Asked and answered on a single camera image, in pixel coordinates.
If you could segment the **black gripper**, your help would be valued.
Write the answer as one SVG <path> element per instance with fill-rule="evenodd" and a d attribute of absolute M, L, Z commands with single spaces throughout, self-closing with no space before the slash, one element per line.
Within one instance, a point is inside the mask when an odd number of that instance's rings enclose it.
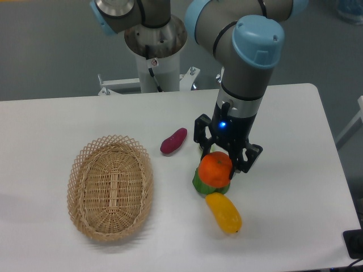
<path fill-rule="evenodd" d="M 247 173 L 263 152 L 263 148 L 249 141 L 256 115 L 246 118 L 233 117 L 227 113 L 227 109 L 231 109 L 231 106 L 220 107 L 216 104 L 212 123 L 206 114 L 196 118 L 193 140 L 199 144 L 203 155 L 210 153 L 213 140 L 217 146 L 227 151 L 232 162 L 229 174 L 229 179 L 232 179 L 235 173 Z M 206 128 L 209 125 L 212 137 L 207 138 Z"/>

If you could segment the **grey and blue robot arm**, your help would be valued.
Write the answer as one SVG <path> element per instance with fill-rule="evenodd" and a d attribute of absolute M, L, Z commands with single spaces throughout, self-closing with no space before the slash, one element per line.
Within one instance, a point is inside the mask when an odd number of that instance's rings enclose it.
<path fill-rule="evenodd" d="M 204 155 L 226 150 L 231 173 L 248 172 L 262 152 L 249 133 L 285 40 L 281 22 L 307 1 L 193 1 L 184 19 L 170 1 L 91 1 L 102 30 L 123 33 L 137 61 L 141 91 L 178 91 L 179 54 L 195 41 L 223 66 L 212 117 L 195 121 L 194 141 Z"/>

